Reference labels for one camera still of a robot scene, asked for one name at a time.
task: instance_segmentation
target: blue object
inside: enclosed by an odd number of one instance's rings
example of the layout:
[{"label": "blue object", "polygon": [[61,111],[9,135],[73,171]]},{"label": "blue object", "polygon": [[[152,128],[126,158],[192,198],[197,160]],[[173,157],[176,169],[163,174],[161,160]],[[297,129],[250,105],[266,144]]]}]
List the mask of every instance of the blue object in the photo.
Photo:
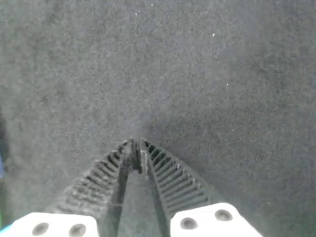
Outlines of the blue object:
[{"label": "blue object", "polygon": [[1,231],[0,231],[0,236],[1,236],[2,234],[4,234],[6,231],[8,231],[10,228],[11,228],[11,225],[10,225],[10,226],[7,226],[7,227],[5,227],[3,230],[1,230]]}]

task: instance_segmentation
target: gray carpet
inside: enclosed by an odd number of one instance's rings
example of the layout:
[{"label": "gray carpet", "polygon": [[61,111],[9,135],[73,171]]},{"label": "gray carpet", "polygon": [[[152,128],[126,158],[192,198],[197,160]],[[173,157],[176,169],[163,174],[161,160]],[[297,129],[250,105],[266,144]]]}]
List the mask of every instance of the gray carpet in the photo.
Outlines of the gray carpet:
[{"label": "gray carpet", "polygon": [[[315,10],[312,0],[2,0],[6,222],[41,211],[120,141],[146,137],[264,236],[315,236]],[[151,200],[138,197],[148,184],[134,179],[120,235],[150,236]]]}]

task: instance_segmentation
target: screw hole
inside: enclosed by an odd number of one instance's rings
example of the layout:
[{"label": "screw hole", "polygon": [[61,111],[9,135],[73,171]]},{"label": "screw hole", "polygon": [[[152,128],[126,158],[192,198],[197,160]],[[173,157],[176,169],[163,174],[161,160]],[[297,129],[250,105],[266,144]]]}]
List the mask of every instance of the screw hole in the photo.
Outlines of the screw hole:
[{"label": "screw hole", "polygon": [[215,212],[215,217],[218,221],[231,221],[233,216],[227,210],[218,210]]},{"label": "screw hole", "polygon": [[83,224],[76,224],[69,230],[69,237],[82,237],[85,234],[86,227]]},{"label": "screw hole", "polygon": [[33,236],[44,235],[46,233],[46,231],[48,230],[48,227],[49,227],[48,223],[46,223],[46,222],[40,223],[34,227],[34,229],[32,230],[32,235]]},{"label": "screw hole", "polygon": [[194,230],[198,227],[198,224],[194,219],[186,217],[181,220],[180,226],[183,230]]}]

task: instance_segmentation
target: dark gray felt surface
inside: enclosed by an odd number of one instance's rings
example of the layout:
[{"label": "dark gray felt surface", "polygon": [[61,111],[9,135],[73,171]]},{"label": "dark gray felt surface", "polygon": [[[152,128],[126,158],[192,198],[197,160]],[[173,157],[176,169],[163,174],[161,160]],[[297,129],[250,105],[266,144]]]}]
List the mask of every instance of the dark gray felt surface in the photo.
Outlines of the dark gray felt surface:
[{"label": "dark gray felt surface", "polygon": [[[315,11],[313,0],[2,0],[6,222],[146,137],[266,237],[315,236]],[[148,187],[129,180],[120,237],[157,233]]]}]

